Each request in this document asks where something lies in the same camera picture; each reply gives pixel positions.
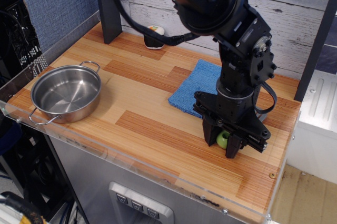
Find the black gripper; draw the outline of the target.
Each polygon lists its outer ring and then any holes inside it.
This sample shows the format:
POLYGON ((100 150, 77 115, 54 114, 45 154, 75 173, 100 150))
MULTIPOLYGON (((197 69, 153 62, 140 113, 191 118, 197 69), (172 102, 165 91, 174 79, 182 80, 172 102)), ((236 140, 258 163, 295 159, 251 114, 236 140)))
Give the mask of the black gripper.
MULTIPOLYGON (((226 126, 234 129, 244 127, 242 121, 245 116, 253 117, 256 114, 263 115, 271 111, 271 108, 263 110, 256 106, 260 88, 271 93, 271 87, 268 84, 249 89, 241 95, 233 95, 220 87, 217 88, 217 94, 201 91, 194 93, 196 102, 193 109, 202 116, 204 139, 208 146, 216 143, 218 135, 226 126)), ((226 158, 235 158, 238 151, 246 145, 247 141, 242 136, 230 135, 227 141, 226 158)))

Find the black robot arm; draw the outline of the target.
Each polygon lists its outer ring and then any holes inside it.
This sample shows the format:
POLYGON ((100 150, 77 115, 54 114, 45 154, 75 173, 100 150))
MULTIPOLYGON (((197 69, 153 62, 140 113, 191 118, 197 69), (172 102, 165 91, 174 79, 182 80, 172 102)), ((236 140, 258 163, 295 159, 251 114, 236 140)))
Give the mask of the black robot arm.
POLYGON ((205 141, 212 145, 229 133, 226 157, 245 146, 262 152, 271 134, 258 115, 269 109, 256 106, 261 89, 276 65, 271 52, 270 27, 248 0, 173 0, 182 24, 194 35, 212 36, 222 63, 216 94, 197 91, 194 110, 202 116, 205 141))

